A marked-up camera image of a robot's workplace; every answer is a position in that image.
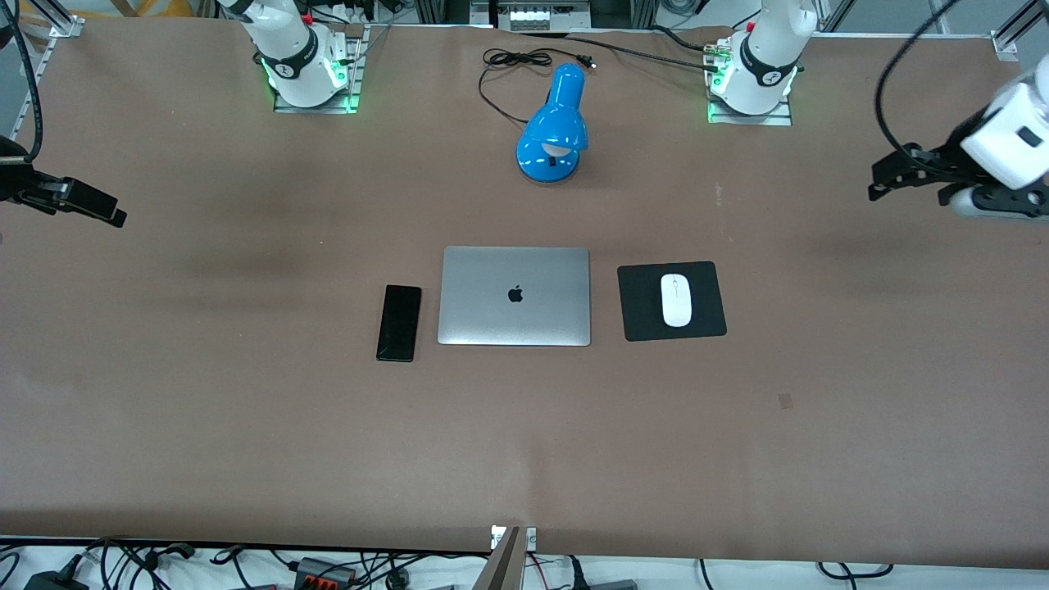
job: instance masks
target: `red cable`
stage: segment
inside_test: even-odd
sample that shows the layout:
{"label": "red cable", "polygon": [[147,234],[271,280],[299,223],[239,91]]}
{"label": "red cable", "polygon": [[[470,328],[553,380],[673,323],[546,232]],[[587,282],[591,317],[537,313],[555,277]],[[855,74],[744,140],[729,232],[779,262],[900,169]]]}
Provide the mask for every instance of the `red cable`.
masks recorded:
{"label": "red cable", "polygon": [[528,556],[531,557],[532,563],[535,564],[535,571],[539,573],[539,580],[542,581],[543,589],[550,590],[550,585],[547,584],[547,574],[542,573],[542,565],[539,563],[539,560],[535,559],[535,553],[529,553]]}

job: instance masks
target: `lamp base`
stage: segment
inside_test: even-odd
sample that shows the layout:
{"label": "lamp base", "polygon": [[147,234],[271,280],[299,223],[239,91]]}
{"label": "lamp base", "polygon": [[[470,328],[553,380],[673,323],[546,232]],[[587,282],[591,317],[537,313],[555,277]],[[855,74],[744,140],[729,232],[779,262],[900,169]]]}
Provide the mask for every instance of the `lamp base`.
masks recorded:
{"label": "lamp base", "polygon": [[517,166],[524,175],[540,183],[556,183],[572,175],[579,166],[579,151],[551,155],[542,142],[521,136],[517,142]]}

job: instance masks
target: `white floor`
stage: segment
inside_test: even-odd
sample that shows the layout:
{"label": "white floor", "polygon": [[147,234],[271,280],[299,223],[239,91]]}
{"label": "white floor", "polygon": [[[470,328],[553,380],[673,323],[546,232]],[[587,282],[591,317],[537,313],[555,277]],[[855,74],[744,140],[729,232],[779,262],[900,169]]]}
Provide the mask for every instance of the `white floor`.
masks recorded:
{"label": "white floor", "polygon": [[[3,585],[4,590],[20,590],[29,576],[41,571],[58,571],[78,553],[77,548],[31,547],[17,551],[21,563],[10,580]],[[92,551],[98,556],[99,550]],[[238,590],[243,584],[237,577],[232,564],[216,566],[209,559],[216,553],[213,549],[201,549],[190,561],[165,557],[158,575],[172,590]],[[299,560],[305,556],[323,559],[333,563],[357,562],[358,553],[311,553],[301,551],[280,551],[284,560]],[[107,567],[113,569],[120,552],[111,548],[107,555]],[[372,554],[365,554],[371,559]],[[572,567],[561,556],[538,555],[540,560],[556,560],[542,564],[543,573],[551,589],[572,584]],[[586,581],[591,585],[633,580],[640,590],[706,590],[699,574],[695,560],[659,560],[628,557],[580,556]],[[278,563],[266,551],[245,551],[239,557],[244,577],[253,586],[280,589],[293,588],[295,574]],[[0,577],[7,571],[10,561],[0,564]],[[445,560],[429,557],[409,566],[410,590],[433,590],[454,585],[458,589],[469,589],[477,578],[485,561],[479,557]],[[876,565],[851,565],[854,572],[873,571]],[[833,564],[831,571],[838,571]],[[822,576],[814,564],[792,562],[741,562],[708,561],[707,571],[714,590],[775,589],[775,590],[849,590],[847,582],[836,582]],[[121,588],[127,588],[130,573],[125,574]],[[110,583],[115,584],[115,576]],[[103,590],[100,566],[85,559],[77,572],[77,581],[91,590]],[[858,590],[923,589],[923,590],[966,590],[978,588],[1035,589],[1049,588],[1049,571],[1001,570],[979,568],[941,568],[923,566],[897,566],[887,576],[878,580],[858,581]],[[135,586],[138,590],[151,589],[146,575],[140,575]],[[376,584],[374,590],[385,590]],[[543,590],[543,585],[535,567],[527,568],[523,590]]]}

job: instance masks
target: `computer mouse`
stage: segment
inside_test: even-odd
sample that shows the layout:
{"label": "computer mouse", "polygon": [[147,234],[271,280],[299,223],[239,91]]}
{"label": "computer mouse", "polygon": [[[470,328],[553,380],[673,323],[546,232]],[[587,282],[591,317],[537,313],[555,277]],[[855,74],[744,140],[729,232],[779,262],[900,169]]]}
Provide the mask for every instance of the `computer mouse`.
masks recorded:
{"label": "computer mouse", "polygon": [[663,300],[663,321],[682,328],[692,321],[692,292],[688,279],[680,274],[665,274],[659,281]]}

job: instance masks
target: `lamp shade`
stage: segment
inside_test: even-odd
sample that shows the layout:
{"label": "lamp shade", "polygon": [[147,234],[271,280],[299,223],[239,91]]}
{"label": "lamp shade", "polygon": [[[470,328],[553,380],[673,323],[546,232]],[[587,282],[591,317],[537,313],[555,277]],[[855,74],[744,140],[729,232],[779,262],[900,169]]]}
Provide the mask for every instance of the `lamp shade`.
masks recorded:
{"label": "lamp shade", "polygon": [[550,94],[517,142],[517,165],[530,178],[554,183],[571,175],[579,152],[590,147],[586,122],[579,113],[586,76],[576,64],[554,70]]}

